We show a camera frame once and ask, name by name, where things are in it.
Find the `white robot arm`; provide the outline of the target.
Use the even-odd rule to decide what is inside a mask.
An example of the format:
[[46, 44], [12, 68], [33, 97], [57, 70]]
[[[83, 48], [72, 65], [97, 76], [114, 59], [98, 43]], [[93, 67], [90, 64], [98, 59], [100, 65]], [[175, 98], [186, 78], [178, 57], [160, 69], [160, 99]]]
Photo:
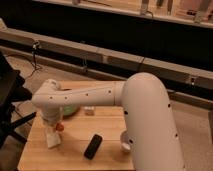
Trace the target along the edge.
[[62, 106], [120, 106], [136, 171], [186, 171], [167, 90], [153, 74], [142, 72], [125, 81], [72, 90], [48, 79], [32, 103], [49, 123], [59, 120]]

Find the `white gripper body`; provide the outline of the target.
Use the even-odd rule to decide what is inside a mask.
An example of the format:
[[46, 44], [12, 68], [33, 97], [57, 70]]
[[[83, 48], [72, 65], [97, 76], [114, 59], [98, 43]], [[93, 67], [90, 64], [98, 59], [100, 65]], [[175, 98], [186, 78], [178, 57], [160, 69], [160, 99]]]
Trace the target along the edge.
[[59, 108], [42, 108], [41, 117], [45, 123], [51, 126], [57, 125], [62, 120]]

